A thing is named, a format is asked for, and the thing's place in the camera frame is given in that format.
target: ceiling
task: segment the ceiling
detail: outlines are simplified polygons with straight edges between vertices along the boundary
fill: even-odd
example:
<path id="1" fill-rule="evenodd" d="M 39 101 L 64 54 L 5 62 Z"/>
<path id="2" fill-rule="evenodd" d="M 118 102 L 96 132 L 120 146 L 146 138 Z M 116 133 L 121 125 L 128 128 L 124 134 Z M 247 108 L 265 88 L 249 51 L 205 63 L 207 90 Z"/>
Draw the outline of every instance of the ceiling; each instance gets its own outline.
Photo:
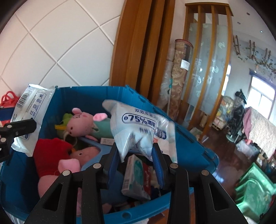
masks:
<path id="1" fill-rule="evenodd" d="M 276 50 L 276 41 L 256 10 L 245 0 L 228 0 L 228 2 L 234 15 L 232 18 L 234 35 L 238 35 L 244 41 L 250 39 L 256 41 L 260 48 Z"/>

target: green plastic stool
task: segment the green plastic stool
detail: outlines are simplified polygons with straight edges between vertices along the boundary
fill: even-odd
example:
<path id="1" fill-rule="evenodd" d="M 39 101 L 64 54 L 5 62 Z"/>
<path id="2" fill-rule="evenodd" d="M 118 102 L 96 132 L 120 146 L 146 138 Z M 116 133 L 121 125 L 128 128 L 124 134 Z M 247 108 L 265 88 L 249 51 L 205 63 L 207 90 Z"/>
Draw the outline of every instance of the green plastic stool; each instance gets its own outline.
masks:
<path id="1" fill-rule="evenodd" d="M 266 213 L 272 196 L 276 193 L 276 184 L 253 163 L 248 171 L 240 178 L 235 188 L 236 204 L 244 216 L 259 222 L 262 213 Z"/>

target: plastic bag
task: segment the plastic bag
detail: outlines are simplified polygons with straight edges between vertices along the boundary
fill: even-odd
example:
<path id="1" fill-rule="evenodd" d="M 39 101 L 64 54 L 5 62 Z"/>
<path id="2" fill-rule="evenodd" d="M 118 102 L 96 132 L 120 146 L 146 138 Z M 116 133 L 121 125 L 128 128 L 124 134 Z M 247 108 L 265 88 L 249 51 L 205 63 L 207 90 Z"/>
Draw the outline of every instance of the plastic bag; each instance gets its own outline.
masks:
<path id="1" fill-rule="evenodd" d="M 173 41 L 169 45 L 168 54 L 167 54 L 168 61 L 172 62 L 174 60 L 174 53 L 175 53 L 175 42 Z"/>
<path id="2" fill-rule="evenodd" d="M 23 152 L 29 157 L 33 156 L 42 121 L 54 93 L 54 87 L 46 89 L 39 85 L 30 84 L 20 97 L 15 106 L 11 122 L 33 118 L 37 126 L 34 133 L 14 139 L 12 144 L 14 150 Z"/>
<path id="3" fill-rule="evenodd" d="M 122 162 L 131 148 L 137 148 L 152 161 L 154 142 L 159 144 L 162 153 L 171 157 L 172 162 L 177 162 L 172 121 L 115 100 L 105 100 L 102 105 L 111 113 L 110 128 Z"/>
<path id="4" fill-rule="evenodd" d="M 164 75 L 160 86 L 159 98 L 157 100 L 157 106 L 163 109 L 169 102 L 169 89 L 171 84 L 171 74 L 173 69 L 173 62 L 166 60 Z"/>

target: teal stuffed toy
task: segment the teal stuffed toy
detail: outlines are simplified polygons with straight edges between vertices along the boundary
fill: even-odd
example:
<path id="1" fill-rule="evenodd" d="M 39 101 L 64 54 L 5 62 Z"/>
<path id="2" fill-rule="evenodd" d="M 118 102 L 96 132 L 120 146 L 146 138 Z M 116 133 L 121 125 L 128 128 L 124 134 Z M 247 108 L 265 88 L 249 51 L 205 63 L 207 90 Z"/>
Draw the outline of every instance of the teal stuffed toy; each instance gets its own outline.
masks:
<path id="1" fill-rule="evenodd" d="M 94 121 L 94 128 L 91 135 L 97 139 L 113 138 L 110 129 L 110 118 L 106 118 L 103 121 Z"/>

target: yellow object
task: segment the yellow object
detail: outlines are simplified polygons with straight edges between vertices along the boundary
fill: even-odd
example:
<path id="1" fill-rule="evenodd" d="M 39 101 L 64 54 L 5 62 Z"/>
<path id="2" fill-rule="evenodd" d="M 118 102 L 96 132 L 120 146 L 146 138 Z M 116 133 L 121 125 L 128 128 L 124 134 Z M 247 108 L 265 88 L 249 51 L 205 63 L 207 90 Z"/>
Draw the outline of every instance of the yellow object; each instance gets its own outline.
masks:
<path id="1" fill-rule="evenodd" d="M 56 130 L 66 130 L 66 126 L 63 126 L 63 125 L 56 125 L 56 124 L 55 124 L 55 129 L 56 129 Z"/>

